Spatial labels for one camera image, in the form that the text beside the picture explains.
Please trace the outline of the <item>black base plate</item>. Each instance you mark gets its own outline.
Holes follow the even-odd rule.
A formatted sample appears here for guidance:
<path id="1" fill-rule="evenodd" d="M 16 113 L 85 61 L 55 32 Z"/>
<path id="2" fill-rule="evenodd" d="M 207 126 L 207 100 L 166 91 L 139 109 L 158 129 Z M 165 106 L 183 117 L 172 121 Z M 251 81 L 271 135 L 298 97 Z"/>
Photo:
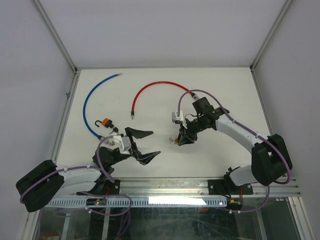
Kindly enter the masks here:
<path id="1" fill-rule="evenodd" d="M 120 180 L 115 180 L 114 183 L 107 179 L 98 179 L 95 181 L 95 185 L 91 190 L 88 190 L 91 196 L 107 196 L 107 195 L 118 195 L 120 193 Z"/>
<path id="2" fill-rule="evenodd" d="M 232 181 L 225 179 L 209 179 L 207 181 L 209 195 L 221 195 L 230 198 L 231 195 L 253 195 L 251 184 L 236 186 Z"/>

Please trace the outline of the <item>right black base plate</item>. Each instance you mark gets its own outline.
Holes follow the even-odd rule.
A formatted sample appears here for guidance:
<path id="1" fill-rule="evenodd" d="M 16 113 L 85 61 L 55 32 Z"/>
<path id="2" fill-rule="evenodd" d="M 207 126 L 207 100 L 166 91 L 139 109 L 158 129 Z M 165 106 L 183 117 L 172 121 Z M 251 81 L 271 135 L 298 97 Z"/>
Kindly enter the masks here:
<path id="1" fill-rule="evenodd" d="M 231 195 L 253 195 L 251 184 L 236 186 L 232 181 L 225 179 L 209 179 L 207 181 L 209 195 L 221 195 L 230 198 Z"/>

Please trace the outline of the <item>small brass padlock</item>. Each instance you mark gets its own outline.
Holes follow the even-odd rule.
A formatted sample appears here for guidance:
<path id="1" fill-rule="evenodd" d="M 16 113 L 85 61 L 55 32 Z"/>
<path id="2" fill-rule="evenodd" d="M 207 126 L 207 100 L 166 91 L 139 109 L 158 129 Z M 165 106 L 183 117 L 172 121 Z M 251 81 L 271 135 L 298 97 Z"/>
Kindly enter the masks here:
<path id="1" fill-rule="evenodd" d="M 179 139 L 179 138 L 176 138 L 175 141 L 174 141 L 174 143 L 175 143 L 176 145 L 179 145 L 179 144 L 180 144 L 180 139 Z"/>

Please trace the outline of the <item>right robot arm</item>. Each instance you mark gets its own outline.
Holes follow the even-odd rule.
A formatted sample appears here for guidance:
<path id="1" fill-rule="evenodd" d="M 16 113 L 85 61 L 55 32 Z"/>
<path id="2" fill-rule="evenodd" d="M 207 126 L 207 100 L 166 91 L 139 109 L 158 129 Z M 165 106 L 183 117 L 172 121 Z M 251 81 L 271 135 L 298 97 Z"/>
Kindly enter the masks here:
<path id="1" fill-rule="evenodd" d="M 220 195 L 230 196 L 243 185 L 260 183 L 269 186 L 279 184 L 283 175 L 289 175 L 293 164 L 285 141 L 279 134 L 265 135 L 237 121 L 222 106 L 213 107 L 206 97 L 193 102 L 195 118 L 188 120 L 181 109 L 172 113 L 172 122 L 180 126 L 175 142 L 179 146 L 193 144 L 198 134 L 212 129 L 223 133 L 244 147 L 251 155 L 247 166 L 229 168 L 220 186 L 214 187 Z"/>

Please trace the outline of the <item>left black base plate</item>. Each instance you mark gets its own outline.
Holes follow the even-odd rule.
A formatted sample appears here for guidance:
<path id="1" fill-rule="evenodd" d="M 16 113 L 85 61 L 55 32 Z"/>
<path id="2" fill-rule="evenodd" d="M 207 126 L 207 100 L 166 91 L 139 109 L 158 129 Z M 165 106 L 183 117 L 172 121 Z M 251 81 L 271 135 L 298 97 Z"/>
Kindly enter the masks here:
<path id="1" fill-rule="evenodd" d="M 98 179 L 95 181 L 95 185 L 91 190 L 88 190 L 91 196 L 107 196 L 107 195 L 118 195 L 120 193 L 120 180 L 115 180 L 114 183 L 107 179 Z"/>

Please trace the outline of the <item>orange black padlock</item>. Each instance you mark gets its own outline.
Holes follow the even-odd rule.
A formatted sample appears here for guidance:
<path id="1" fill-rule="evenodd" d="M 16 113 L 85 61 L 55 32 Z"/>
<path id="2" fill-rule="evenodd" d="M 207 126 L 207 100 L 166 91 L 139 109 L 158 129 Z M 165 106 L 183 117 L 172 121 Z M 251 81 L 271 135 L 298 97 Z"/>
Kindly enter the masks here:
<path id="1" fill-rule="evenodd" d="M 100 120 L 96 120 L 94 122 L 94 125 L 96 127 L 100 127 L 100 126 L 104 126 L 105 128 L 113 128 L 113 121 L 111 119 L 105 118 L 104 120 L 100 121 Z"/>

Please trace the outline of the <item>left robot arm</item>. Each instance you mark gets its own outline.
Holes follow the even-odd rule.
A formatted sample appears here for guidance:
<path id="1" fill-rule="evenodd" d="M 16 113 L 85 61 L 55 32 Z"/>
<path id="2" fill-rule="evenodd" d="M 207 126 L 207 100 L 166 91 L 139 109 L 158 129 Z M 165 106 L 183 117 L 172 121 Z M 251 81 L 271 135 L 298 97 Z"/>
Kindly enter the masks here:
<path id="1" fill-rule="evenodd" d="M 141 153 L 135 140 L 153 135 L 151 130 L 125 128 L 124 134 L 99 136 L 99 144 L 87 165 L 57 165 L 51 159 L 45 160 L 23 176 L 15 184 L 20 195 L 20 203 L 29 213 L 44 208 L 51 200 L 76 193 L 100 194 L 105 182 L 112 185 L 113 166 L 134 158 L 145 166 L 151 162 L 159 151 Z"/>

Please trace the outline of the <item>aluminium mounting rail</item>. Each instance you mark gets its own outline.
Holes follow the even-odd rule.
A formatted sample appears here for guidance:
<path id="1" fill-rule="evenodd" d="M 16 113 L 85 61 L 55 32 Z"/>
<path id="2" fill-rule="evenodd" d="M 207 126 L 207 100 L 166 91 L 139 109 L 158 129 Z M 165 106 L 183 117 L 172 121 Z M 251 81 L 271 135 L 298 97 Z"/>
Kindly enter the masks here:
<path id="1" fill-rule="evenodd" d="M 148 196 L 222 196 L 209 195 L 208 178 L 117 178 L 120 180 L 119 194 L 131 197 L 148 197 Z M 59 197 L 80 196 L 83 192 L 90 191 L 96 183 L 65 183 L 53 195 L 52 199 Z M 246 198 L 261 198 L 267 193 L 267 187 L 260 183 L 250 183 L 253 195 L 243 195 Z"/>

